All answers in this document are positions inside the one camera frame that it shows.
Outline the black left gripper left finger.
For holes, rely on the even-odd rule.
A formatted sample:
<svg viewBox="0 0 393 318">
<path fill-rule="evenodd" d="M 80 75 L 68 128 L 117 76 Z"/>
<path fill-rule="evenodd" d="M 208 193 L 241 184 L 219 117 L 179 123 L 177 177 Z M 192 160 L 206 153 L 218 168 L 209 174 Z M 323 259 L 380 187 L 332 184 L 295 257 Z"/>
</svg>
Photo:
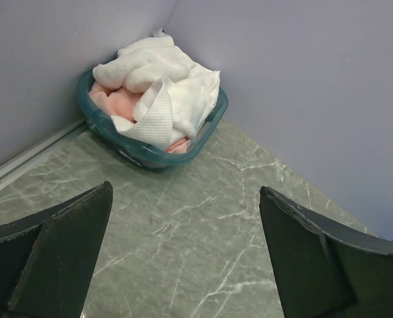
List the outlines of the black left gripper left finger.
<svg viewBox="0 0 393 318">
<path fill-rule="evenodd" d="M 0 317 L 80 317 L 112 205 L 103 182 L 0 225 Z"/>
</svg>

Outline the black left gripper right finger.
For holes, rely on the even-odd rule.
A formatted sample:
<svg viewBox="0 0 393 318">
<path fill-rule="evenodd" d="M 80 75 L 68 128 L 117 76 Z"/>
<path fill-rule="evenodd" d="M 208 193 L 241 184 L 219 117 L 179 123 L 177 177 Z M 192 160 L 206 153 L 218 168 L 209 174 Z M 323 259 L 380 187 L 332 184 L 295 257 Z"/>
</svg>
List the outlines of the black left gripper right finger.
<svg viewBox="0 0 393 318">
<path fill-rule="evenodd" d="M 393 317 L 393 242 L 260 189 L 260 218 L 285 317 Z"/>
</svg>

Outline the white terry towel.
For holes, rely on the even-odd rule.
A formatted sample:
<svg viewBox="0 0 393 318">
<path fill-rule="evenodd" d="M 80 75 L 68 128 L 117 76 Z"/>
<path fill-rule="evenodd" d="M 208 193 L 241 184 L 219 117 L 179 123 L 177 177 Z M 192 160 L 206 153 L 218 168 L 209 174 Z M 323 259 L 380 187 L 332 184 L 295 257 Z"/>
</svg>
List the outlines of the white terry towel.
<svg viewBox="0 0 393 318">
<path fill-rule="evenodd" d="M 91 100 L 115 130 L 162 151 L 188 151 L 217 103 L 220 72 L 194 62 L 162 29 L 92 70 Z"/>
</svg>

